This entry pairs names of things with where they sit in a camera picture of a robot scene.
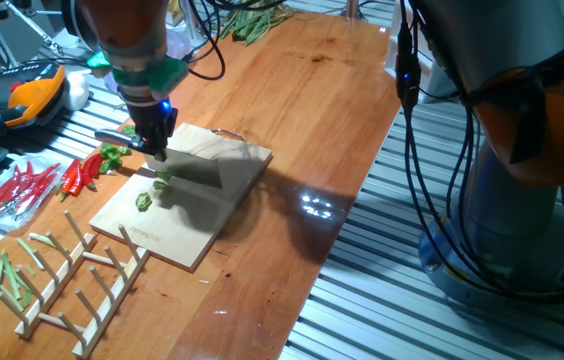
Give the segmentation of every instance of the wooden countertop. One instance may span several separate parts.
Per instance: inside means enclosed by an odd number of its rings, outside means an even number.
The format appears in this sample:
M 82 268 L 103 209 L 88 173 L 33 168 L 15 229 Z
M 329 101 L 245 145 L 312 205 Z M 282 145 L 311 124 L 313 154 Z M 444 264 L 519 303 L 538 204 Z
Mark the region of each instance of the wooden countertop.
M 273 160 L 191 274 L 151 258 L 95 348 L 92 359 L 274 359 L 399 108 L 384 72 L 389 41 L 374 25 L 344 17 L 298 14 L 248 47 L 224 40 L 227 71 L 220 81 L 189 76 L 173 92 L 178 122 L 223 128 L 268 147 Z M 215 55 L 196 66 L 217 74 Z M 52 231 L 67 247 L 77 238 L 62 216 L 88 222 L 144 162 L 134 152 L 122 174 L 96 181 L 98 192 L 47 201 L 37 217 L 0 241 L 14 264 L 34 265 L 15 238 Z M 102 235 L 120 259 L 130 253 Z M 62 256 L 32 243 L 58 267 Z M 115 270 L 96 265 L 113 283 Z M 42 288 L 50 277 L 37 271 Z M 90 315 L 73 292 L 92 303 L 105 294 L 82 266 L 51 315 L 86 325 Z M 19 320 L 0 303 L 0 359 L 73 359 L 77 340 L 41 324 L 29 341 L 13 332 Z

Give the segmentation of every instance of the chili pepper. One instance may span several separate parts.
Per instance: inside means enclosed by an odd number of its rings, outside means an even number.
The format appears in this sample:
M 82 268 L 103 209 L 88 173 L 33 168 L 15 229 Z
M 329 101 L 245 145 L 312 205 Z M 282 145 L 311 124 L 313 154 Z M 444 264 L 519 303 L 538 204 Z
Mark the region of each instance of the chili pepper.
M 93 165 L 94 157 L 91 157 L 89 160 L 84 163 L 84 167 L 82 168 L 82 183 L 84 186 L 88 187 L 91 191 L 97 191 L 95 188 L 95 184 L 93 183 L 93 178 L 91 178 L 91 165 Z
M 11 193 L 13 187 L 15 187 L 19 179 L 20 179 L 20 169 L 16 165 L 15 170 L 13 171 L 13 176 L 9 180 L 7 180 L 4 184 L 2 184 L 2 186 L 0 186 L 0 204 L 2 204 L 6 196 Z
M 31 205 L 35 204 L 40 196 L 46 191 L 46 188 L 53 182 L 56 174 L 45 176 L 44 179 L 37 184 L 33 191 L 26 198 L 22 199 L 15 207 L 16 215 L 23 214 Z
M 73 196 L 80 195 L 80 192 L 82 191 L 82 187 L 84 187 L 84 181 L 82 179 L 82 171 L 83 170 L 80 168 L 80 164 L 78 163 L 78 168 L 75 175 L 75 181 L 73 182 L 73 185 L 69 190 L 69 193 Z
M 95 179 L 100 178 L 100 166 L 102 165 L 103 160 L 104 159 L 102 159 L 102 155 L 100 154 L 93 155 L 93 164 L 91 164 L 91 167 L 89 168 L 89 172 L 91 173 L 92 178 Z
M 26 194 L 21 200 L 19 200 L 18 205 L 15 207 L 15 210 L 17 211 L 18 209 L 20 209 L 20 207 L 22 206 L 23 203 L 25 203 L 28 199 L 30 199 L 31 197 L 34 196 L 35 193 L 37 193 L 39 191 L 40 188 L 42 189 L 46 189 L 47 185 L 44 185 L 47 183 L 47 178 L 49 177 L 49 174 L 57 169 L 57 167 L 60 166 L 60 164 L 53 164 L 51 166 L 49 166 L 48 168 L 46 168 L 46 170 L 44 170 L 42 173 L 37 175 L 37 178 L 35 180 L 35 182 L 33 183 L 33 185 L 30 188 L 30 191 L 28 194 Z
M 75 182 L 75 178 L 80 169 L 80 160 L 75 159 L 69 166 L 69 169 L 66 171 L 66 178 L 62 182 L 62 195 L 60 197 L 60 202 L 64 201 L 67 196 L 69 196 L 69 191 L 71 190 L 71 186 Z

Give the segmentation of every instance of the cable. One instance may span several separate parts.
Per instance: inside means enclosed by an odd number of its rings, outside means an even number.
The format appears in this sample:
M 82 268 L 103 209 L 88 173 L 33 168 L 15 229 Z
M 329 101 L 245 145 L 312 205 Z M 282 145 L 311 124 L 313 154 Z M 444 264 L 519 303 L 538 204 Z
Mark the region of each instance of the cable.
M 195 2 L 193 0 L 188 0 L 189 4 L 191 4 L 191 12 L 193 12 L 193 16 L 195 16 L 195 18 L 198 20 L 198 23 L 202 24 L 202 19 L 200 18 L 200 14 L 198 13 L 198 10 L 195 8 Z M 217 16 L 217 22 L 218 22 L 218 32 L 220 31 L 220 11 L 217 9 L 217 7 L 215 5 L 213 5 L 213 9 L 215 11 L 217 11 L 218 16 Z M 220 48 L 218 47 L 218 43 L 217 41 L 215 41 L 213 39 L 213 35 L 211 35 L 211 32 L 209 31 L 209 29 L 205 28 L 204 26 L 201 26 L 202 28 L 202 32 L 204 32 L 204 35 L 206 36 L 206 38 L 209 40 L 209 42 L 211 43 L 211 46 L 213 48 L 213 50 L 215 50 L 215 52 L 218 54 L 218 60 L 220 60 L 220 74 L 216 75 L 216 76 L 206 76 L 206 75 L 202 75 L 199 74 L 191 69 L 189 69 L 189 73 L 191 75 L 197 76 L 200 79 L 203 80 L 209 80 L 209 81 L 213 81 L 213 80 L 219 80 L 221 79 L 225 72 L 226 72 L 226 63 L 224 62 L 224 57 L 222 56 L 222 52 L 220 51 Z
M 420 88 L 420 91 L 421 91 L 424 95 L 426 95 L 426 96 L 428 96 L 428 97 L 432 97 L 432 98 L 437 99 L 437 100 L 449 100 L 449 99 L 453 99 L 453 98 L 455 98 L 455 97 L 460 96 L 460 92 L 459 92 L 459 91 L 454 91 L 454 92 L 452 92 L 451 94 L 446 95 L 446 96 L 432 95 L 432 94 L 429 94 L 428 92 L 424 91 L 422 88 Z

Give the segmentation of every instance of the vegetable scrap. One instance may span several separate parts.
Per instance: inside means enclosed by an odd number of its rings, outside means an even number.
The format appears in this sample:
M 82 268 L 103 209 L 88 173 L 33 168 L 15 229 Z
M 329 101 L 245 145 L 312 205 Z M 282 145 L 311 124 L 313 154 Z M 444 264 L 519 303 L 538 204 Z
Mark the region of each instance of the vegetable scrap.
M 257 4 L 270 5 L 275 0 L 262 0 Z M 235 11 L 227 21 L 226 26 L 220 32 L 224 39 L 233 32 L 233 41 L 244 41 L 244 45 L 250 45 L 260 40 L 271 28 L 279 25 L 293 15 L 293 10 L 286 5 L 278 5 L 266 11 Z
M 140 195 L 138 195 L 138 198 L 135 200 L 135 206 L 137 206 L 138 211 L 141 212 L 147 211 L 152 203 L 153 201 L 151 200 L 151 196 L 149 195 L 149 193 L 145 192 L 140 193 Z

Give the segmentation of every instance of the cutting board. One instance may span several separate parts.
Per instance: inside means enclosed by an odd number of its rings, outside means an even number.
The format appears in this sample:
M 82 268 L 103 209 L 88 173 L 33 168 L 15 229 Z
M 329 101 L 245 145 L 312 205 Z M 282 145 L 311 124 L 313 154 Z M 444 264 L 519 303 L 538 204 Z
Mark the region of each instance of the cutting board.
M 238 204 L 271 158 L 271 150 L 227 139 L 208 129 L 183 123 L 168 147 L 206 159 L 217 159 L 222 189 L 171 178 L 172 191 L 155 190 L 159 180 L 146 163 L 91 219 L 91 227 L 123 241 L 124 225 L 131 241 L 152 255 L 193 271 Z M 147 192 L 153 204 L 140 212 L 135 200 Z

